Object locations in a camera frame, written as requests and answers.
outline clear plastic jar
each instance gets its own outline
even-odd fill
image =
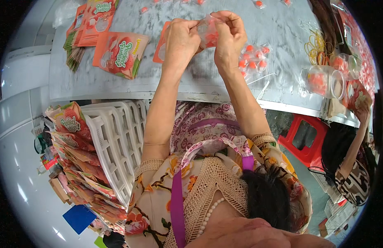
[[[307,73],[307,90],[326,98],[342,99],[346,91],[343,73],[331,66],[311,66]]]
[[[332,56],[329,64],[334,69],[341,71],[346,81],[360,78],[361,61],[352,55],[341,53]]]

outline gray table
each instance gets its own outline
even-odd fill
[[[269,42],[273,52],[269,56],[268,76],[249,85],[258,97],[267,81],[270,84],[258,102],[264,108],[319,116],[323,97],[304,90],[300,78],[302,68],[310,66],[304,44],[310,36],[309,29],[318,28],[318,21],[308,0],[293,0],[290,8],[280,0],[266,1],[266,8],[254,7],[250,0],[208,0],[202,6],[195,2],[162,1],[151,6],[147,13],[139,14],[151,0],[121,0],[110,31],[136,32],[151,37],[146,47],[138,76],[127,80],[92,66],[94,47],[86,49],[77,72],[65,65],[66,53],[62,48],[66,28],[58,28],[51,51],[50,99],[82,100],[104,98],[151,99],[161,75],[161,64],[152,62],[164,22],[173,18],[202,19],[206,13],[231,10],[244,20],[248,43]],[[214,48],[195,56],[183,74],[179,86],[179,100],[204,102],[229,102],[222,78],[213,61]]]

